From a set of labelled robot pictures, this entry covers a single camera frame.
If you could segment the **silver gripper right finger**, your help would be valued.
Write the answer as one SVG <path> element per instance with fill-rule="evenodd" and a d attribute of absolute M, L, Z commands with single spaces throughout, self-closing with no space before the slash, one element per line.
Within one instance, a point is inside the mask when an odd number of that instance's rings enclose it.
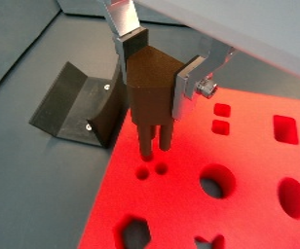
<path fill-rule="evenodd" d="M 227 63 L 235 53 L 231 45 L 215 38 L 201 37 L 198 55 L 175 74 L 173 118 L 181 120 L 191 111 L 197 96 L 211 98 L 218 84 L 213 80 L 215 71 Z"/>

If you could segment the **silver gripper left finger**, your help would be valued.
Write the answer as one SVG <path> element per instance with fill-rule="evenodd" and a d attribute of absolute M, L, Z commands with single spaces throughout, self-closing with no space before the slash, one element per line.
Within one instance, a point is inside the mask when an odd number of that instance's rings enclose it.
<path fill-rule="evenodd" d="M 123 80 L 126 80 L 126 61 L 149 45 L 149 30 L 141 26 L 133 0 L 98 0 L 98 2 L 114 34 Z"/>

